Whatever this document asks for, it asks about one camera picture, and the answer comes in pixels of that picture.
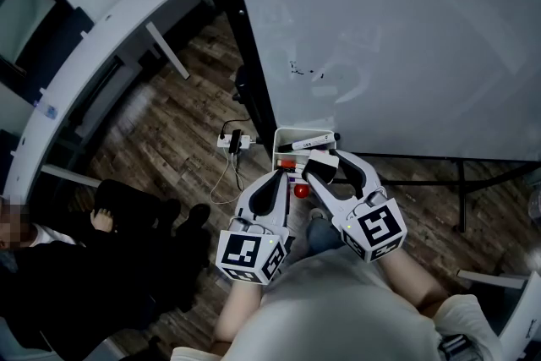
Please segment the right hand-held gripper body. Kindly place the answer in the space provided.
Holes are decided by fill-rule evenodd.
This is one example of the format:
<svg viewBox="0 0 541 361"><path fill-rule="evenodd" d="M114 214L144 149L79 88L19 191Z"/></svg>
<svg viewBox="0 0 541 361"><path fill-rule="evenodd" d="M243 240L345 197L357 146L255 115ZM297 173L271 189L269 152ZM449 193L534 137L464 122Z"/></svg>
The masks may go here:
<svg viewBox="0 0 541 361"><path fill-rule="evenodd" d="M381 259L402 246L407 227L395 199L383 187L364 200L351 203L346 212L332 217L342 242L366 263Z"/></svg>

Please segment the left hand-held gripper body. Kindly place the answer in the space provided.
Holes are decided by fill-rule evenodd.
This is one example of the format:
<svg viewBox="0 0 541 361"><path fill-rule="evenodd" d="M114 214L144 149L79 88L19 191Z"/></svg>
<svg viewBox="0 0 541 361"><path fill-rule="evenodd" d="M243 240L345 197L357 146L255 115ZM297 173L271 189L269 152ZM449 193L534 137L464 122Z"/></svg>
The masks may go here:
<svg viewBox="0 0 541 361"><path fill-rule="evenodd" d="M280 274L293 240L287 224L273 224L273 211L245 220L235 209L229 227L220 233L216 266L232 280L265 286Z"/></svg>

